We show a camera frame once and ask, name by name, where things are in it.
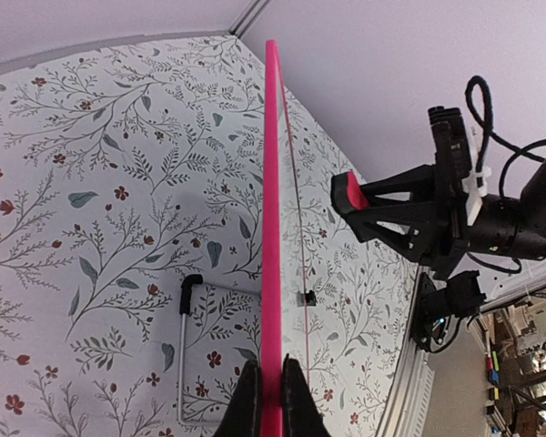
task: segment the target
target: black mount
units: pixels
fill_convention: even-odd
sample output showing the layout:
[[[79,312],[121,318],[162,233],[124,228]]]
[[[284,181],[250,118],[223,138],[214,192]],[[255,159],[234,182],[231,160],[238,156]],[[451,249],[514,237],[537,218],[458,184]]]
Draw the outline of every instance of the black mount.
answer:
[[[546,257],[546,162],[522,191],[522,200],[489,194],[472,226],[467,225],[462,180],[472,169],[469,144],[458,108],[429,110],[435,141],[434,165],[360,186],[352,172],[331,180],[331,203],[358,241],[379,239],[445,280],[465,253],[515,259]],[[408,194],[408,200],[392,195]],[[385,224],[400,225],[397,232]]]

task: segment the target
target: black cable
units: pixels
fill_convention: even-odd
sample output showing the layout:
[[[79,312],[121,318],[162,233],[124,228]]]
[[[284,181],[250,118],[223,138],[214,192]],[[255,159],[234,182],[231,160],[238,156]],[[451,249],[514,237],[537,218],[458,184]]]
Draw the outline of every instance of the black cable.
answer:
[[[475,86],[480,88],[481,98],[483,99],[483,119],[480,124],[483,129],[483,140],[481,141],[480,153],[475,164],[475,172],[481,173],[483,170],[483,161],[485,160],[488,146],[490,145],[491,133],[493,132],[493,109],[491,107],[491,92],[487,82],[481,76],[474,76],[467,83],[467,88],[465,89],[465,100],[470,111],[475,111],[477,113],[477,110],[473,105],[473,88],[475,88]],[[482,177],[477,178],[477,185],[478,187],[483,186]]]
[[[477,262],[482,267],[487,267],[488,269],[496,270],[500,273],[506,273],[508,275],[514,274],[517,275],[518,273],[521,273],[521,261],[517,258],[512,258],[511,260],[515,262],[518,265],[518,268],[516,269],[509,269],[507,267],[498,266],[497,264],[491,264],[490,262],[484,261],[483,259],[477,258],[475,255],[473,255],[470,252],[467,252],[467,256]]]
[[[475,107],[475,105],[473,105],[473,95],[472,95],[472,93],[473,93],[473,88],[476,85],[480,87],[481,93],[483,95],[485,95],[487,93],[487,96],[484,96],[484,101],[483,101],[484,118],[481,118],[480,113],[478,112],[477,108]],[[489,111],[491,111],[491,92],[490,92],[490,89],[489,89],[489,87],[487,85],[487,82],[485,82],[485,79],[483,79],[481,76],[474,76],[469,81],[469,83],[467,84],[467,88],[465,89],[465,101],[467,103],[467,108],[471,112],[471,116],[477,122],[477,124],[480,125],[480,127],[484,130],[484,132],[486,130],[486,120],[485,120],[485,102],[486,102],[486,98],[489,99],[490,104],[489,104],[488,109],[489,109]],[[511,150],[514,153],[517,153],[517,152],[519,152],[521,150],[520,147],[513,145],[509,141],[506,141],[504,138],[500,137],[498,134],[493,132],[493,129],[491,130],[491,132],[489,132],[489,134],[490,134],[490,137],[496,143],[498,143],[500,146],[504,146],[505,148],[507,148],[508,150]],[[537,155],[529,153],[528,151],[526,151],[523,154],[523,156],[525,156],[526,158],[532,159],[534,161],[538,161],[538,162],[543,162],[544,161],[543,157],[539,157]]]
[[[467,329],[470,328],[471,324],[479,317],[481,316],[481,313],[478,312],[477,314],[475,314],[474,316],[471,316],[469,321],[467,322]]]
[[[539,141],[534,141],[533,143],[529,144],[528,146],[520,149],[516,153],[514,153],[503,165],[503,168],[501,169],[501,175],[500,175],[500,198],[502,201],[505,202],[506,196],[504,192],[504,185],[506,183],[506,176],[508,175],[508,170],[510,169],[511,164],[518,159],[521,156],[525,156],[525,154],[533,150],[535,148],[539,147],[546,147],[546,139],[541,139]]]

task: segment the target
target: leaf pattern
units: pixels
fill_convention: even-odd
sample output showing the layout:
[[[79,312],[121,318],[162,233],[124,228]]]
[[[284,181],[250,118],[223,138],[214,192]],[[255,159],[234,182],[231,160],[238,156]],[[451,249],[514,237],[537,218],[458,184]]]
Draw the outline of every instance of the leaf pattern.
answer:
[[[94,191],[87,191],[85,193],[71,193],[69,194],[68,199],[73,208],[82,208],[89,200],[97,196],[98,194]]]
[[[260,359],[263,77],[233,36],[103,47],[0,76],[0,435],[214,432],[176,417],[220,420],[245,360]],[[332,435],[371,436],[414,269],[358,244],[333,213],[330,178],[351,165],[287,97],[283,351]],[[221,285],[195,287],[179,381],[190,273]],[[318,299],[307,317],[303,287]]]

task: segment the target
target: metal frame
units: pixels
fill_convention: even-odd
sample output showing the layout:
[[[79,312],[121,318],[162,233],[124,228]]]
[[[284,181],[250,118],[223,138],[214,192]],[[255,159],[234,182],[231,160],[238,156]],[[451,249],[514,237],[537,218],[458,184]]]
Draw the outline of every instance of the metal frame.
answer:
[[[228,30],[231,35],[241,38],[255,24],[271,0],[255,0],[243,11]]]
[[[237,293],[249,294],[251,296],[256,296],[261,299],[261,293],[259,291],[244,290],[236,287],[231,287],[224,284],[215,284],[213,282],[203,282],[199,287],[213,287],[215,289],[224,289],[236,291]],[[177,407],[177,420],[180,424],[184,426],[211,426],[217,427],[220,424],[220,421],[205,421],[205,422],[196,422],[196,421],[187,421],[183,417],[183,387],[184,387],[184,352],[186,350],[185,341],[186,341],[186,320],[187,315],[182,314],[182,319],[180,321],[180,348],[178,353],[178,407]]]
[[[429,371],[429,369],[425,369],[427,367],[427,352],[419,349],[417,343],[410,338],[412,314],[419,296],[418,279],[423,272],[430,272],[430,270],[426,267],[417,269],[412,304],[409,309],[408,328],[376,437],[409,437],[410,427],[413,423],[406,418],[406,415],[416,411],[416,403],[419,401],[417,394],[422,388],[421,378],[425,374],[429,375],[428,372],[425,373],[425,371]],[[428,389],[428,396],[430,396],[430,388],[428,387]]]

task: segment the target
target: metal wire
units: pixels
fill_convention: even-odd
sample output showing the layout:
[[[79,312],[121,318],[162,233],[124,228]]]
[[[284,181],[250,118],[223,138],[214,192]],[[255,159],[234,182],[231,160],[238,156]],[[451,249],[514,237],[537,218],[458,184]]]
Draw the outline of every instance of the metal wire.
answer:
[[[214,284],[211,282],[203,282],[201,286],[206,285],[215,289],[224,289],[236,291],[237,293],[248,294],[251,296],[257,296],[261,299],[261,293],[254,290],[243,290],[234,288],[229,285]],[[177,420],[184,426],[208,426],[217,427],[220,421],[189,421],[184,417],[184,352],[186,350],[186,321],[187,315],[182,314],[182,320],[180,321],[180,348],[178,353],[178,407],[177,407]]]

